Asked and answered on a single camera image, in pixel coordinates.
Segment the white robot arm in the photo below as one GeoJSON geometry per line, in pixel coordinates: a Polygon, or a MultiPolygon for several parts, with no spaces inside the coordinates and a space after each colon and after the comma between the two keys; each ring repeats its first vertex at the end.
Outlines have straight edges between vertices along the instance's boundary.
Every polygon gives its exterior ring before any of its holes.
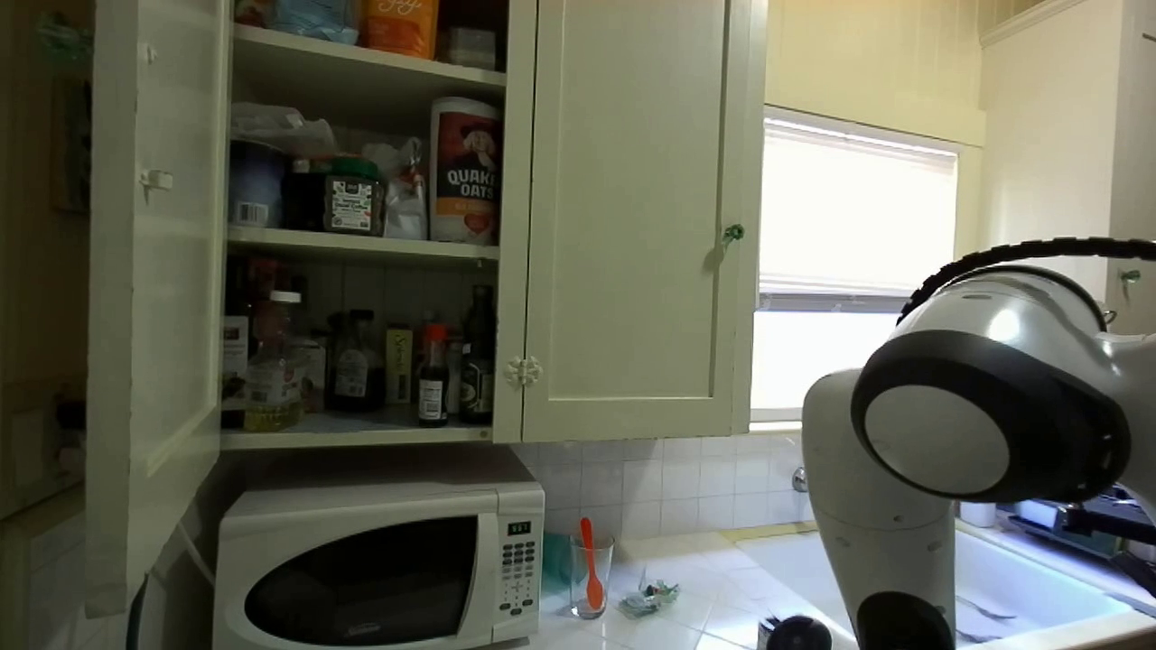
{"type": "Polygon", "coordinates": [[[958,650],[955,510],[1156,497],[1156,339],[1116,333],[1058,256],[1151,260],[1151,238],[1026,238],[928,274],[863,364],[800,399],[800,461],[861,650],[958,650]]]}

